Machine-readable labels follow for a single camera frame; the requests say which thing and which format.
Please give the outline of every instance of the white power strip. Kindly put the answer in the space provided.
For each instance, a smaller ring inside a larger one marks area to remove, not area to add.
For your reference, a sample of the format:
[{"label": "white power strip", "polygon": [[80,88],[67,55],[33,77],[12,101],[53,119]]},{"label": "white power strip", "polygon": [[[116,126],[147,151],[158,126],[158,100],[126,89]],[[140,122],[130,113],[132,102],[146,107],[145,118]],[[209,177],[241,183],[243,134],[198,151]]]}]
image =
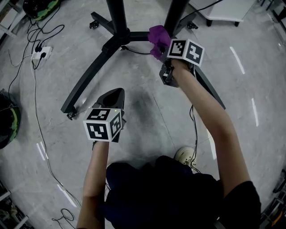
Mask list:
[{"label": "white power strip", "polygon": [[31,59],[40,59],[42,53],[44,53],[44,52],[46,53],[46,56],[43,59],[49,59],[50,55],[52,54],[52,50],[53,50],[52,47],[43,47],[42,51],[40,51],[40,52],[36,52],[34,50]]}]

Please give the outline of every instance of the white sneaker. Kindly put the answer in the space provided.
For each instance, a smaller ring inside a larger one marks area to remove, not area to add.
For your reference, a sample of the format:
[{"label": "white sneaker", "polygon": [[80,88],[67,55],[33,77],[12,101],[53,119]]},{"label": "white sneaker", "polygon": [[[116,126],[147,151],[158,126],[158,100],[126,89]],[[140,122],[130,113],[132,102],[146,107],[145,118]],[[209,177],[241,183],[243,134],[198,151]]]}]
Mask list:
[{"label": "white sneaker", "polygon": [[[194,157],[194,149],[191,147],[182,147],[180,148],[176,154],[174,159],[184,165],[191,167],[191,161]],[[192,167],[196,166],[197,158],[192,162]]]}]

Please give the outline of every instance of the concrete floor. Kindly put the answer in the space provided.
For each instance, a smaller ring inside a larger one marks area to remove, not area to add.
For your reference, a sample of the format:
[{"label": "concrete floor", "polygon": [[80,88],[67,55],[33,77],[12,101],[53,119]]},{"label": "concrete floor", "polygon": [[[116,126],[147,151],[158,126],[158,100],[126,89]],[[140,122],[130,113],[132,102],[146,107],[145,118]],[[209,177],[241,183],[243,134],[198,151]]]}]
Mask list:
[{"label": "concrete floor", "polygon": [[[128,27],[131,31],[148,31],[152,26],[164,24],[169,5],[170,0],[125,0]],[[38,117],[51,167],[80,201],[92,147],[82,124],[83,112],[108,90],[125,89],[127,120],[120,142],[110,145],[109,163],[128,161],[140,167],[163,154],[172,157],[180,147],[195,143],[189,117],[190,102],[180,89],[162,84],[161,64],[150,55],[117,51],[78,100],[77,106],[82,113],[77,119],[70,121],[60,111],[76,82],[111,37],[102,26],[89,29],[92,11],[110,19],[104,0],[96,3],[93,0],[66,0],[62,3],[45,31],[59,24],[64,24],[65,28],[46,42],[54,48],[53,54],[36,71]],[[188,6],[185,15],[191,11]],[[198,30],[183,29],[178,38],[190,38],[205,47],[202,70],[236,127],[250,176],[264,208],[285,163],[285,48],[283,44],[279,45],[281,41],[273,24],[259,4],[254,5],[239,27],[227,21],[214,21],[207,27],[200,15],[194,22],[199,26]],[[0,49],[0,85],[6,90],[17,72],[10,64],[8,49],[14,63],[21,60],[28,24],[18,31],[19,39],[6,39]],[[148,42],[128,46],[144,52],[152,49]],[[235,49],[245,74],[230,47]],[[36,148],[41,140],[34,114],[34,80],[29,58],[25,59],[21,76],[13,83],[11,93],[22,109],[21,128],[17,138],[0,151],[0,178],[35,228],[59,228],[51,218],[59,218],[61,208],[70,209],[76,219],[80,209],[73,207],[58,189]],[[197,167],[218,178],[211,138],[199,118],[197,123]]]}]

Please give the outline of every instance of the purple cloth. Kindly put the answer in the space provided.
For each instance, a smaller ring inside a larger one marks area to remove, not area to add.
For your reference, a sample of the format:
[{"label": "purple cloth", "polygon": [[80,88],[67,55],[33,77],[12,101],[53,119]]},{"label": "purple cloth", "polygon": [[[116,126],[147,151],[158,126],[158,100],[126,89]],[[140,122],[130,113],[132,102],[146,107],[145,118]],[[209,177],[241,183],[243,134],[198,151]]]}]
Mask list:
[{"label": "purple cloth", "polygon": [[156,25],[149,29],[150,33],[148,35],[148,40],[154,44],[153,49],[150,51],[156,59],[161,59],[161,47],[170,47],[171,38],[167,33],[166,29],[162,25]]}]

